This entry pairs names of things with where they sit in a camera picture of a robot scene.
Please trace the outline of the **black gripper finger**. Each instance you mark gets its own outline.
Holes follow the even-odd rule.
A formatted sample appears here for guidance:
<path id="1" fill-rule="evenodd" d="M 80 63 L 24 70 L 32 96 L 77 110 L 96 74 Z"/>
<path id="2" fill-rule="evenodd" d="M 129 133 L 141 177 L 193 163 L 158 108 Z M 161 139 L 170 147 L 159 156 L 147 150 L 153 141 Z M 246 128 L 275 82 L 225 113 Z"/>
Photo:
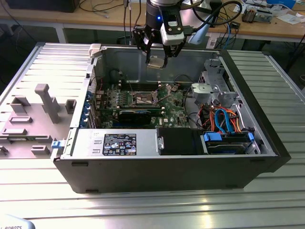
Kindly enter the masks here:
<path id="1" fill-rule="evenodd" d="M 153 43 L 153 32 L 148 25 L 135 26 L 132 31 L 134 40 L 138 50 L 146 55 L 145 63 L 148 65 L 150 62 L 151 47 Z"/>
<path id="2" fill-rule="evenodd" d="M 182 50 L 183 46 L 184 46 L 183 42 L 178 45 L 163 45 L 163 50 L 165 54 L 163 68 L 167 66 L 168 58 L 177 57 L 180 51 Z"/>

